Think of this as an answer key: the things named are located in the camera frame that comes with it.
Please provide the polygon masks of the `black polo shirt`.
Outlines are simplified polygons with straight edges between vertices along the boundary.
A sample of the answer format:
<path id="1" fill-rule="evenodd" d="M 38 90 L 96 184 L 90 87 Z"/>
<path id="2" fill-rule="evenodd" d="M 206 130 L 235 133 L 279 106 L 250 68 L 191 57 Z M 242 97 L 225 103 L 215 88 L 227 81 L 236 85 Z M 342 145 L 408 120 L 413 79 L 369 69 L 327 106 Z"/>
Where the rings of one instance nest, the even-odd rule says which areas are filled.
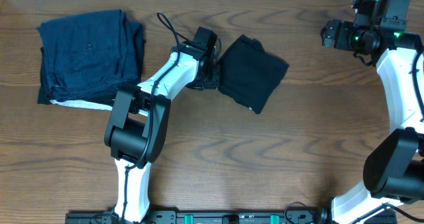
<path id="1" fill-rule="evenodd" d="M 219 91 L 260 114 L 283 80 L 289 64 L 267 53 L 259 40 L 238 37 L 218 61 L 221 67 Z"/>

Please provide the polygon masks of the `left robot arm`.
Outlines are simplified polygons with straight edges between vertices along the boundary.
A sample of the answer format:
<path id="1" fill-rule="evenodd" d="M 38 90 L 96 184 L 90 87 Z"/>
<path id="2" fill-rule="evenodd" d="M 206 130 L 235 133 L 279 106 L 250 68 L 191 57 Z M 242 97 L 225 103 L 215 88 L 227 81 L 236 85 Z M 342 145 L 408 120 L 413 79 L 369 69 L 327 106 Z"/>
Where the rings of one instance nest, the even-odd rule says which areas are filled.
<path id="1" fill-rule="evenodd" d="M 141 223 L 145 218 L 150 170 L 166 140 L 171 102 L 185 87 L 219 87 L 220 69 L 214 62 L 220 43 L 212 30 L 199 27 L 193 39 L 171 49 L 168 61 L 151 78 L 118 90 L 104 138 L 119 179 L 108 223 Z"/>

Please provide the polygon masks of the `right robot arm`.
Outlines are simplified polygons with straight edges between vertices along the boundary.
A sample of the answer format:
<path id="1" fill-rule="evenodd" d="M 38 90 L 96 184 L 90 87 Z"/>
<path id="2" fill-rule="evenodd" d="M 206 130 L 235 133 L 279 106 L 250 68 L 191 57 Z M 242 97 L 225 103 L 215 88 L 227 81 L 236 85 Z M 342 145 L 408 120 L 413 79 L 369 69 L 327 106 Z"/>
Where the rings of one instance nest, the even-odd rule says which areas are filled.
<path id="1" fill-rule="evenodd" d="M 395 223 L 423 199 L 423 43 L 407 32 L 410 0 L 352 0 L 352 22 L 331 19 L 322 45 L 370 57 L 386 96 L 390 132 L 367 157 L 362 180 L 319 210 L 316 223 Z"/>

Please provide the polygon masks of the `folded dark blue garment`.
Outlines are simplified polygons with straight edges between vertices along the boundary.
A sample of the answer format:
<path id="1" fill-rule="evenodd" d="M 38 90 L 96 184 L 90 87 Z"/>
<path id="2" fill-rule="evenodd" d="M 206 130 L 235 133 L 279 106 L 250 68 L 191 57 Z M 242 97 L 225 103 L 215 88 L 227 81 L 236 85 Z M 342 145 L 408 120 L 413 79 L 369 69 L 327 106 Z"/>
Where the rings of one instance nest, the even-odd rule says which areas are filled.
<path id="1" fill-rule="evenodd" d="M 144 26 L 120 9 L 46 21 L 37 31 L 44 88 L 56 101 L 109 95 L 141 81 Z"/>

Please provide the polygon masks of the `folded black garment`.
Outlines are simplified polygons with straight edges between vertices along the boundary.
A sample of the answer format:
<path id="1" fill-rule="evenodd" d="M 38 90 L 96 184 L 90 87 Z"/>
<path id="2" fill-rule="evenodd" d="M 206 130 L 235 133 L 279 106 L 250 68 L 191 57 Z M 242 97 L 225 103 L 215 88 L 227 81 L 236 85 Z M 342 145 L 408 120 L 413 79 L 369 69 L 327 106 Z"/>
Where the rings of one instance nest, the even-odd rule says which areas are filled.
<path id="1" fill-rule="evenodd" d="M 52 97 L 49 97 L 46 94 L 46 90 L 44 88 L 44 77 L 43 77 L 43 69 L 44 69 L 44 49 L 43 47 L 40 48 L 40 52 L 42 54 L 42 62 L 41 62 L 41 69 L 40 69 L 40 89 L 38 92 L 38 98 L 37 103 L 43 104 L 43 105 L 53 105 L 54 99 Z M 85 98 L 85 99 L 75 99 L 72 100 L 72 102 L 80 102 L 82 103 L 82 107 L 86 108 L 87 105 L 85 103 L 95 103 L 100 105 L 107 105 L 107 106 L 113 106 L 113 102 L 115 99 L 116 93 L 111 93 L 109 95 L 102 95 L 99 97 L 92 97 L 92 98 Z"/>

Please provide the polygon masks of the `folded white garment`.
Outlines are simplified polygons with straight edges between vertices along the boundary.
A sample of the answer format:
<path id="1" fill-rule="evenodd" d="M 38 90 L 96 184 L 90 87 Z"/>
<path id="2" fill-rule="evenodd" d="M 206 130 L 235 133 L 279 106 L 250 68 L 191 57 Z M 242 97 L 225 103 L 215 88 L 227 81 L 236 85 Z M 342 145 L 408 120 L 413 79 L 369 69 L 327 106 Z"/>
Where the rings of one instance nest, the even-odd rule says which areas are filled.
<path id="1" fill-rule="evenodd" d="M 50 100 L 51 104 L 54 105 L 61 105 L 64 107 L 72 107 L 72 108 L 78 108 L 78 109 L 93 109 L 93 110 L 102 110 L 102 111 L 111 111 L 112 106 L 110 105 L 104 105 L 100 103 L 94 103 L 84 100 L 69 100 L 69 101 L 63 101 L 59 102 L 56 100 Z"/>

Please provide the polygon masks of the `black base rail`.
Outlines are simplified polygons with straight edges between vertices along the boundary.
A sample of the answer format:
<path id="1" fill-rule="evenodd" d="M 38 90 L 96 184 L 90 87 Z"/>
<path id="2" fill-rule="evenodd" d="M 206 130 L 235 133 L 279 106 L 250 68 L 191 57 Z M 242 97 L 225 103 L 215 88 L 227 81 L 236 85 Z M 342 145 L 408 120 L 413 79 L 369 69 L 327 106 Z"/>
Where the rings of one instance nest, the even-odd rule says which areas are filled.
<path id="1" fill-rule="evenodd" d="M 141 221 L 142 224 L 287 224 L 326 223 L 325 216 L 301 208 L 287 212 L 176 212 L 151 211 Z M 112 211 L 103 213 L 67 213 L 65 224 L 112 224 L 120 223 Z"/>

